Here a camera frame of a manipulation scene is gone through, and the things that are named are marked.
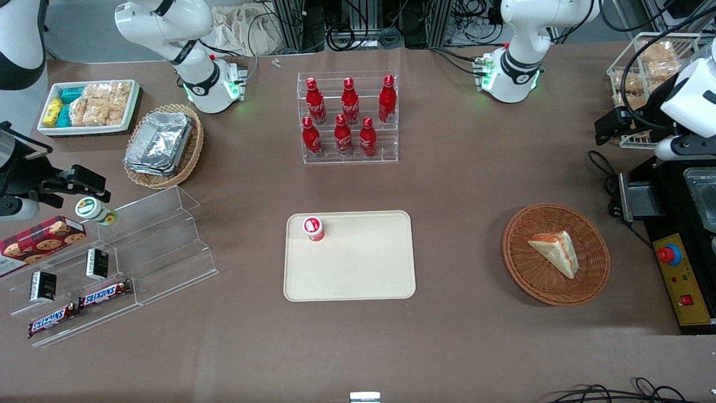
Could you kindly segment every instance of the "white cloth bag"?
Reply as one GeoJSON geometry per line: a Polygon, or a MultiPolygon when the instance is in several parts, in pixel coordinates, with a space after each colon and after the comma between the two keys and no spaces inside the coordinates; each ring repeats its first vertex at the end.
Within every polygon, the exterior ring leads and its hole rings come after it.
{"type": "MultiPolygon", "coordinates": [[[[266,4],[273,11],[272,4],[266,4]]],[[[274,14],[265,14],[268,11],[260,3],[245,3],[238,6],[214,6],[211,13],[214,15],[216,40],[214,47],[219,49],[241,51],[247,56],[253,56],[253,50],[259,56],[273,54],[285,47],[281,33],[277,30],[279,21],[274,14]],[[248,46],[248,28],[251,26],[251,48],[248,46]]]]}

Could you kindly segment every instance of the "bottle cap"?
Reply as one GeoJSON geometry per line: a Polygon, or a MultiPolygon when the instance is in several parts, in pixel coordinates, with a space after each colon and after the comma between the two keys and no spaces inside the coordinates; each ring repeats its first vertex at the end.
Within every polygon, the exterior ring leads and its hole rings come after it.
{"type": "Polygon", "coordinates": [[[385,85],[386,87],[392,87],[393,84],[395,84],[395,77],[390,74],[385,75],[385,77],[383,77],[383,85],[385,85]]]}
{"type": "Polygon", "coordinates": [[[304,232],[307,235],[320,234],[323,230],[323,224],[318,217],[310,216],[304,220],[304,232]]]}

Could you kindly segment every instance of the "aluminum foil container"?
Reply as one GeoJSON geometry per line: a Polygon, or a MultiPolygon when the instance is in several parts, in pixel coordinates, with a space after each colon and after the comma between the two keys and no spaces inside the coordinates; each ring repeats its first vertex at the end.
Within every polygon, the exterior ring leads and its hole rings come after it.
{"type": "Polygon", "coordinates": [[[124,163],[135,172],[171,176],[188,142],[192,119],[183,113],[154,112],[144,120],[124,163]]]}

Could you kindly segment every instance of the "black machine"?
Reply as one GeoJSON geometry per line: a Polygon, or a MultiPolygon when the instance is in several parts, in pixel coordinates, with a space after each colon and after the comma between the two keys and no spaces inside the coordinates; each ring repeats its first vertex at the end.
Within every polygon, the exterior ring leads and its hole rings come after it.
{"type": "Polygon", "coordinates": [[[30,204],[44,203],[62,207],[63,199],[55,193],[86,194],[108,202],[105,178],[80,165],[67,171],[53,167],[47,159],[52,147],[10,129],[0,123],[0,222],[9,221],[30,204]],[[36,151],[23,143],[44,148],[36,151]]]}
{"type": "Polygon", "coordinates": [[[656,163],[620,175],[625,218],[647,229],[681,333],[716,334],[716,160],[656,163]]]}

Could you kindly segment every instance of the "table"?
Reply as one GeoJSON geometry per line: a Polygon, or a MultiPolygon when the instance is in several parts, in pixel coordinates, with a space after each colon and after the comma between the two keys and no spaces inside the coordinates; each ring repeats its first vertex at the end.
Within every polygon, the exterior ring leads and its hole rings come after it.
{"type": "MultiPolygon", "coordinates": [[[[611,107],[604,71],[623,48],[554,46],[538,87],[516,105],[477,93],[428,51],[287,56],[280,69],[262,59],[245,102],[200,115],[207,141],[183,185],[202,204],[193,214],[221,273],[47,349],[25,340],[25,321],[0,316],[3,402],[345,402],[362,390],[385,402],[538,402],[576,384],[632,390],[632,376],[709,399],[714,338],[676,336],[654,253],[607,215],[602,174],[585,156],[594,120],[611,107]],[[399,71],[400,162],[306,167],[296,75],[350,69],[399,71]],[[539,202],[576,209],[603,234],[611,277],[596,300],[547,307],[508,274],[503,229],[539,202]],[[415,295],[287,301],[286,220],[374,209],[412,217],[415,295]]],[[[166,62],[49,70],[50,82],[135,79],[142,114],[187,102],[166,62]]],[[[152,192],[122,169],[127,136],[50,143],[55,166],[107,177],[110,206],[152,192]]],[[[650,156],[600,151],[618,171],[650,156]]],[[[67,196],[61,213],[72,217],[78,198],[67,196]]],[[[40,218],[56,213],[43,207],[40,218]]],[[[3,224],[0,236],[25,227],[3,224]]]]}

